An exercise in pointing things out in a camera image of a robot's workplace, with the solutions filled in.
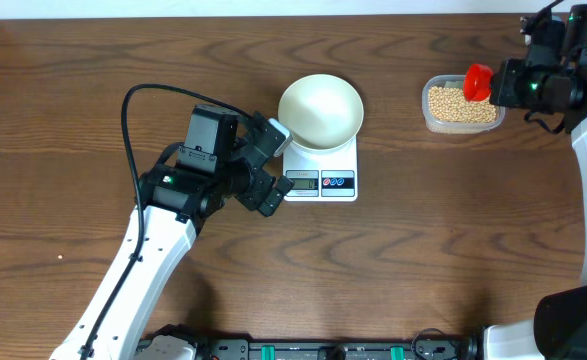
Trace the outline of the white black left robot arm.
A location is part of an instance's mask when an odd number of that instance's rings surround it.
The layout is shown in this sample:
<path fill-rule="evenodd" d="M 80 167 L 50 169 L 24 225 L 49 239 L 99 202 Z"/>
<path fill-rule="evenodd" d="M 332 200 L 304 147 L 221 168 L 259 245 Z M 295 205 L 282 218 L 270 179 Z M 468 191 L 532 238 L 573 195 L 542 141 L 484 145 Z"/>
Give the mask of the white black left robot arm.
<path fill-rule="evenodd" d="M 174 269 L 206 220 L 234 198 L 274 214 L 293 182 L 264 170 L 290 144 L 290 131 L 256 113 L 194 108 L 184 142 L 168 145 L 139 180 L 123 242 L 55 359 L 131 359 Z"/>

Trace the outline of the soybeans in container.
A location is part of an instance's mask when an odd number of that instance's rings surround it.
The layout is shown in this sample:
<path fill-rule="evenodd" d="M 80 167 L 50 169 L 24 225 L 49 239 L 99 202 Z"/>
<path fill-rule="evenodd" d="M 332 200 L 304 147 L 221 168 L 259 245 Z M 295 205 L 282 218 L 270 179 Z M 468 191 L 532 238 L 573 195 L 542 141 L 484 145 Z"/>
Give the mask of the soybeans in container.
<path fill-rule="evenodd" d="M 469 102 L 460 88 L 431 87 L 428 105 L 435 118 L 454 123 L 490 123 L 498 116 L 497 107 L 487 100 Z"/>

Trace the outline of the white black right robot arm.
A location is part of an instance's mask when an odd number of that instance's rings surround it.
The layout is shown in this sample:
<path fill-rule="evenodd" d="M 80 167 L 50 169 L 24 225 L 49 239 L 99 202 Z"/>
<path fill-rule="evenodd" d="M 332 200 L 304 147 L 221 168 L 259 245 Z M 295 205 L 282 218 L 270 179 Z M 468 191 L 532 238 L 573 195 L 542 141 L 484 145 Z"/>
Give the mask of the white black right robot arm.
<path fill-rule="evenodd" d="M 540 300 L 532 319 L 492 325 L 467 347 L 468 359 L 587 359 L 587 4 L 567 19 L 546 6 L 520 20 L 528 51 L 507 59 L 497 73 L 465 80 L 467 99 L 526 110 L 528 123 L 559 113 L 553 134 L 566 132 L 577 156 L 582 184 L 585 250 L 580 285 Z"/>

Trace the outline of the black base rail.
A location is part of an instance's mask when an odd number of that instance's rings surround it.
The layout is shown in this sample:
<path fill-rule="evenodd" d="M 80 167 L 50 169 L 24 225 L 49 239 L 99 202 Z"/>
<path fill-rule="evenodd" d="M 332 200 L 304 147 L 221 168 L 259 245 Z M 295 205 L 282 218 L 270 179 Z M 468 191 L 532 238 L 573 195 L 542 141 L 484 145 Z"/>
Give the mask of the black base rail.
<path fill-rule="evenodd" d="M 410 339 L 255 339 L 243 333 L 196 332 L 167 325 L 141 340 L 136 359 L 193 360 L 481 360 L 480 338 L 435 328 Z"/>

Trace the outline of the clear plastic container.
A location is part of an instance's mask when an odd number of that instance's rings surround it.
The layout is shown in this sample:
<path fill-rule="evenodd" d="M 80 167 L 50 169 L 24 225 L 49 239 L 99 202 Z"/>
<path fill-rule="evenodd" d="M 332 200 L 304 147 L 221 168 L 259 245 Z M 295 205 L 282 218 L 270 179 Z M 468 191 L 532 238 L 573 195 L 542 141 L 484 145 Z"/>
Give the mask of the clear plastic container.
<path fill-rule="evenodd" d="M 463 95 L 464 75 L 438 75 L 422 91 L 426 127 L 441 134 L 477 134 L 499 127 L 506 110 L 488 100 L 467 101 Z"/>

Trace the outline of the white digital kitchen scale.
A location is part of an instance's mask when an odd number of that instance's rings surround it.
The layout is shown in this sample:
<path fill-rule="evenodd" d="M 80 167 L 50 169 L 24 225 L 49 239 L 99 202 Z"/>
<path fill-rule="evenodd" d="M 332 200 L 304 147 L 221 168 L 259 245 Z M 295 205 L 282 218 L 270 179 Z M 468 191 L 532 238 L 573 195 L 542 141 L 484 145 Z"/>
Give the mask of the white digital kitchen scale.
<path fill-rule="evenodd" d="M 292 142 L 284 151 L 283 174 L 294 182 L 289 202 L 353 202 L 358 198 L 357 140 L 316 150 Z"/>

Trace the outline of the cream ceramic bowl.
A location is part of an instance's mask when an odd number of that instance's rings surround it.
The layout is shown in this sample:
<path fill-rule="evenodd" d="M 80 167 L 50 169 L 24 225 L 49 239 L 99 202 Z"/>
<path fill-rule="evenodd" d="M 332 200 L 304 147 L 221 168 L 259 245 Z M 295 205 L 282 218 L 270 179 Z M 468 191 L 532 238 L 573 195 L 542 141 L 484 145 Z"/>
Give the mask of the cream ceramic bowl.
<path fill-rule="evenodd" d="M 295 144 L 330 150 L 357 136 L 364 122 L 364 103 L 346 80 L 328 74 L 308 75 L 284 91 L 277 119 L 291 131 Z"/>

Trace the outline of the red plastic measuring scoop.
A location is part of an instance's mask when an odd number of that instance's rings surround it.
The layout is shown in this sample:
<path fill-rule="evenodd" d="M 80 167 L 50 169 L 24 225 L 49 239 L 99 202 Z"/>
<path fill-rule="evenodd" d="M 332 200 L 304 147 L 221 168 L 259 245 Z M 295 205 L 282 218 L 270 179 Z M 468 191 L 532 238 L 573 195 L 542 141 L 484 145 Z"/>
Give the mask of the red plastic measuring scoop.
<path fill-rule="evenodd" d="M 490 67 L 473 64 L 469 67 L 462 86 L 463 95 L 469 102 L 480 102 L 491 94 L 493 71 Z"/>

